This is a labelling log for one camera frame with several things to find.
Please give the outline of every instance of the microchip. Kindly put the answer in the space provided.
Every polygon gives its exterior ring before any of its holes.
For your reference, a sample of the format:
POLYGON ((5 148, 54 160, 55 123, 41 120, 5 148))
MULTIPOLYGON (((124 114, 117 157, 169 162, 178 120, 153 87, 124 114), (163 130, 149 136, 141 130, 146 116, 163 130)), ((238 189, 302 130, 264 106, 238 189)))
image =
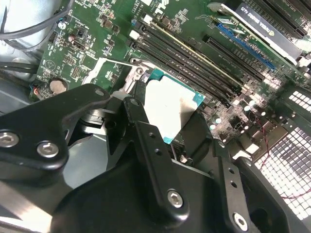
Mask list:
POLYGON ((104 27, 111 29, 113 26, 113 23, 110 20, 107 20, 104 24, 104 27))
POLYGON ((120 32, 120 27, 117 25, 113 25, 112 31, 118 34, 120 32))
POLYGON ((113 40, 109 40, 108 44, 109 44, 110 46, 115 46, 115 42, 114 42, 113 40))
POLYGON ((164 17, 162 19, 162 23, 164 24, 165 27, 167 27, 171 23, 171 21, 167 17, 164 17))
POLYGON ((171 21, 170 24, 171 24, 172 27, 175 27, 175 26, 176 26, 176 22, 175 22, 175 21, 171 21))

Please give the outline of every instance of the metal mesh grille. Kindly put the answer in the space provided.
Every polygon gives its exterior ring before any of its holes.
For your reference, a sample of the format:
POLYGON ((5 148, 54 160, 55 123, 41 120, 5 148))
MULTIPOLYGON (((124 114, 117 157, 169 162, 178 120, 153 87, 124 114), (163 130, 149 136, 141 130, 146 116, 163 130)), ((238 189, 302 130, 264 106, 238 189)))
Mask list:
MULTIPOLYGON (((268 155, 256 162, 260 169, 268 155)), ((311 188, 311 137, 299 128, 270 149, 262 173, 282 197, 297 197, 311 188)), ((311 215, 311 193, 285 202, 304 219, 311 215)))

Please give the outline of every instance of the mounting hole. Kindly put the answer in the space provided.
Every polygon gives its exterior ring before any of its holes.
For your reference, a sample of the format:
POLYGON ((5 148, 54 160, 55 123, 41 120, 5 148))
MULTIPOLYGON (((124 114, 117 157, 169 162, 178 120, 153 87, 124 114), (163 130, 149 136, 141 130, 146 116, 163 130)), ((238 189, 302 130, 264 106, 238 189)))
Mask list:
POLYGON ((139 106, 139 103, 137 102, 136 99, 131 99, 131 103, 134 104, 134 105, 136 105, 136 106, 139 106))
POLYGON ((105 95, 104 92, 102 92, 102 91, 99 90, 99 89, 97 89, 97 90, 95 91, 95 93, 96 93, 97 95, 99 95, 99 96, 104 96, 104 95, 105 95))
POLYGON ((238 221, 242 226, 244 226, 245 222, 242 219, 239 219, 238 221))
POLYGON ((230 183, 231 183, 231 185, 232 185, 234 188, 237 188, 237 187, 238 187, 237 184, 234 183, 233 181, 231 181, 230 183))
POLYGON ((159 155, 159 156, 162 155, 162 152, 161 152, 159 149, 155 149, 155 153, 156 153, 157 155, 159 155))
POLYGON ((229 168, 229 171, 231 174, 234 174, 234 170, 232 170, 232 168, 229 168))
POLYGON ((154 133, 149 133, 149 136, 150 136, 151 138, 156 138, 156 136, 154 135, 154 133))
POLYGON ((105 124, 105 127, 106 129, 108 130, 111 130, 113 128, 115 128, 117 126, 116 122, 114 121, 108 121, 106 124, 105 124))

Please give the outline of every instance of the green circuit board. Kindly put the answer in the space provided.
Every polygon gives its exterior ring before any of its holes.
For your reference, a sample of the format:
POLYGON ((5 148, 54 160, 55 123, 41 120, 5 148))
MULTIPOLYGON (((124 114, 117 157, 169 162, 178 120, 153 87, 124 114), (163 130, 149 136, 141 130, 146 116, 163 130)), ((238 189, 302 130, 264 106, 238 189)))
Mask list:
MULTIPOLYGON (((187 46, 184 47, 179 45, 181 50, 192 48, 199 51, 204 57, 206 69, 217 77, 227 79, 229 83, 240 87, 244 93, 246 91, 252 93, 257 97, 260 106, 265 106, 269 100, 274 99, 277 92, 288 81, 302 86, 308 83, 302 73, 265 45, 244 25, 236 23, 231 26, 235 30, 246 33, 244 36, 236 34, 235 37, 241 41, 247 41, 250 47, 256 47, 256 51, 261 56, 260 59, 252 54, 247 46, 242 46, 241 43, 220 30, 219 19, 226 16, 211 11, 207 6, 210 2, 212 1, 75 0, 69 15, 60 19, 65 26, 62 25, 63 27, 56 29, 45 49, 37 80, 49 83, 53 79, 62 79, 67 83, 68 89, 75 88, 84 83, 90 72, 95 69, 99 59, 103 57, 124 62, 129 62, 130 58, 136 57, 151 61, 169 72, 170 67, 159 62, 154 55, 130 48, 127 44, 130 32, 136 30, 137 22, 141 22, 142 17, 148 14, 158 25, 162 24, 161 28, 165 31, 161 38, 149 37, 149 43, 156 44, 159 48, 162 46, 164 50, 166 44, 163 43, 162 38, 176 43, 170 37, 173 36, 186 43, 187 46)), ((300 25, 308 22, 296 16, 298 13, 293 17, 300 25)), ((170 57, 164 55, 163 59, 169 60, 170 57)), ((124 68, 120 63, 105 62, 90 82, 109 92, 119 90, 126 76, 124 68)), ((213 89, 208 82, 203 82, 203 84, 207 87, 206 89, 213 89)), ((221 132, 227 131, 228 119, 239 115, 241 108, 228 109, 217 98, 210 95, 208 90, 205 92, 204 88, 192 87, 207 97, 205 104, 212 109, 206 115, 207 119, 212 114, 222 116, 225 120, 218 128, 221 132)), ((44 98, 52 95, 44 91, 41 94, 44 98)), ((236 97, 235 94, 231 97, 224 95, 224 99, 228 102, 232 102, 236 97)))

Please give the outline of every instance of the silver screw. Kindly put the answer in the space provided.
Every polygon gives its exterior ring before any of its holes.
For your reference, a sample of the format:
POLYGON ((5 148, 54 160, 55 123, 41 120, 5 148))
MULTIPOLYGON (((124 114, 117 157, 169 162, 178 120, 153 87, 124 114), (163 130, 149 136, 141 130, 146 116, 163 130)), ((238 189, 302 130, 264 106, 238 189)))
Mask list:
POLYGON ((95 93, 96 93, 97 95, 99 95, 99 96, 104 96, 104 95, 105 95, 105 93, 102 92, 101 90, 96 90, 95 93))
POLYGON ((234 222, 238 225, 238 227, 242 231, 246 232, 248 230, 247 223, 246 223, 245 219, 240 214, 234 213, 233 219, 234 219, 234 222))
POLYGON ((137 68, 136 73, 141 75, 144 73, 144 70, 142 68, 137 68))
POLYGON ((37 152, 45 158, 53 158, 58 154, 59 149, 52 142, 42 142, 37 147, 37 152))
POLYGON ((174 206, 175 208, 180 208, 183 206, 183 199, 176 191, 169 191, 167 193, 167 198, 172 206, 174 206))
POLYGON ((15 146, 19 142, 19 137, 15 133, 1 132, 0 147, 9 148, 15 146))
POLYGON ((218 141, 219 146, 221 146, 222 148, 225 148, 224 143, 222 143, 221 141, 218 141))
POLYGON ((61 30, 65 30, 66 29, 66 23, 64 22, 59 22, 57 24, 58 28, 61 29, 61 30))
POLYGON ((252 166, 251 161, 249 161, 248 159, 244 159, 244 161, 245 161, 245 163, 246 163, 247 165, 252 166))
POLYGON ((139 106, 139 103, 137 102, 136 99, 131 99, 131 103, 134 104, 134 105, 136 105, 136 106, 139 106))

